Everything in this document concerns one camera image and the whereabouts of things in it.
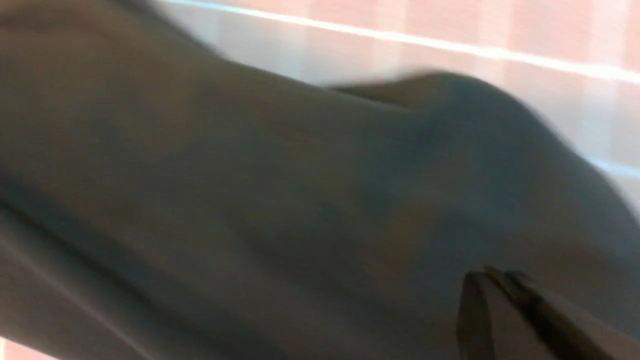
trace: dark gray fabric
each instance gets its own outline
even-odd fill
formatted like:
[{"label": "dark gray fabric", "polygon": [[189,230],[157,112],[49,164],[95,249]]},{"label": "dark gray fabric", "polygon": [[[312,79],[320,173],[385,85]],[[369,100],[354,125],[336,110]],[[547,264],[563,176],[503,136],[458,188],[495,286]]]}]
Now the dark gray fabric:
[{"label": "dark gray fabric", "polygon": [[[455,74],[315,88],[128,14],[0,33],[3,336],[62,360],[453,359],[486,263],[640,336],[637,222],[516,99]],[[15,303],[45,294],[66,310]]]}]

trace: blurry object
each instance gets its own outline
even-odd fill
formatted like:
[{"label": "blurry object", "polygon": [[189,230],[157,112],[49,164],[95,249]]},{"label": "blurry object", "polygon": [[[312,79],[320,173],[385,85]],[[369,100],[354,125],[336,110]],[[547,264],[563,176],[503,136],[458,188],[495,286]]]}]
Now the blurry object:
[{"label": "blurry object", "polygon": [[635,360],[640,343],[520,272],[470,272],[458,314],[462,360]]},{"label": "blurry object", "polygon": [[453,358],[460,282],[485,263],[640,336],[637,221],[496,86],[312,86],[139,7],[12,4],[7,338],[61,360]]},{"label": "blurry object", "polygon": [[640,214],[638,0],[156,3],[207,44],[229,47],[234,61],[314,85],[425,68],[488,81],[607,175],[624,177],[619,188]]}]

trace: white stripe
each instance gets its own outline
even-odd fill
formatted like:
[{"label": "white stripe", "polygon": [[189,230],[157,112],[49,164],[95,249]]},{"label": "white stripe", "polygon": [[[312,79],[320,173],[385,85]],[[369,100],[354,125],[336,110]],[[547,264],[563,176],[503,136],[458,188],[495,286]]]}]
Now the white stripe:
[{"label": "white stripe", "polygon": [[406,35],[398,32],[393,32],[393,31],[376,31],[372,29],[358,28],[356,26],[334,24],[332,22],[310,20],[304,17],[296,17],[296,16],[282,15],[277,13],[262,12],[262,11],[251,10],[246,8],[238,8],[235,6],[207,3],[205,1],[198,1],[198,0],[158,0],[158,1],[164,1],[166,3],[183,4],[188,6],[196,6],[199,8],[217,10],[221,12],[237,13],[237,14],[251,16],[251,17],[259,17],[262,19],[288,22],[290,24],[299,24],[299,25],[309,26],[311,28],[326,29],[330,31],[348,33],[352,35],[360,35],[363,37],[376,38],[380,40],[397,41],[397,42],[403,42],[406,44],[422,45],[426,47],[432,47],[435,49],[452,51],[455,53],[463,53],[463,54],[469,54],[473,56],[479,56],[481,58],[526,63],[529,65],[543,67],[546,69],[554,69],[554,70],[563,71],[563,72],[580,74],[583,76],[587,76],[589,78],[610,79],[614,81],[640,85],[640,72],[632,72],[630,70],[625,70],[620,67],[615,67],[610,65],[576,63],[572,61],[564,61],[564,60],[558,60],[553,58],[547,58],[544,56],[518,53],[518,52],[510,51],[507,49],[503,49],[500,47],[482,47],[482,46],[468,45],[468,44],[450,42],[446,40],[440,40],[440,39],[434,39],[434,38],[428,38],[428,37],[417,37],[417,36]]},{"label": "white stripe", "polygon": [[636,179],[640,179],[640,168],[630,167],[630,166],[617,164],[617,163],[608,163],[606,161],[592,159],[592,158],[587,158],[587,161],[589,161],[593,166],[601,168],[602,170],[612,175],[619,175],[619,176],[633,177]]}]

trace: gray cloth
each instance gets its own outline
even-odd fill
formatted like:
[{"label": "gray cloth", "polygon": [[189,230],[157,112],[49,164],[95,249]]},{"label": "gray cloth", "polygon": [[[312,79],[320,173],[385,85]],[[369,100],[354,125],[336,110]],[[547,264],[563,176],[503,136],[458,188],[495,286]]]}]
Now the gray cloth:
[{"label": "gray cloth", "polygon": [[503,91],[316,88],[82,3],[0,38],[0,335],[61,360],[454,359],[489,263],[640,336],[636,220]]}]

